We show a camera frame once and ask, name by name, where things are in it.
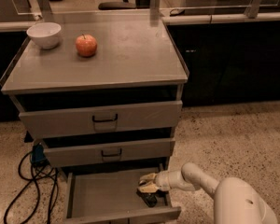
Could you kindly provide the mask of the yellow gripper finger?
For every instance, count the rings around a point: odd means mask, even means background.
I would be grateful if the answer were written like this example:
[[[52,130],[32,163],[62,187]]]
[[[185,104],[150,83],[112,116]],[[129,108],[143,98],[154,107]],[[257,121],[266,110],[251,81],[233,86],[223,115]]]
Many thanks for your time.
[[[156,193],[160,188],[153,182],[141,182],[137,188],[141,193]]]
[[[153,182],[156,178],[157,174],[156,173],[151,173],[148,175],[142,175],[139,179],[139,184],[140,185],[144,185],[147,184],[149,182]]]

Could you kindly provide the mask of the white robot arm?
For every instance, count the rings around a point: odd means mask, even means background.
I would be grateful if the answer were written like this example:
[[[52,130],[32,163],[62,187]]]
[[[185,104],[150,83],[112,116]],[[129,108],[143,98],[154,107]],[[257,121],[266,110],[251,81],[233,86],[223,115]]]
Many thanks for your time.
[[[226,177],[217,181],[191,162],[180,170],[160,171],[139,179],[141,193],[170,189],[203,189],[214,201],[214,224],[278,224],[272,208],[244,180]]]

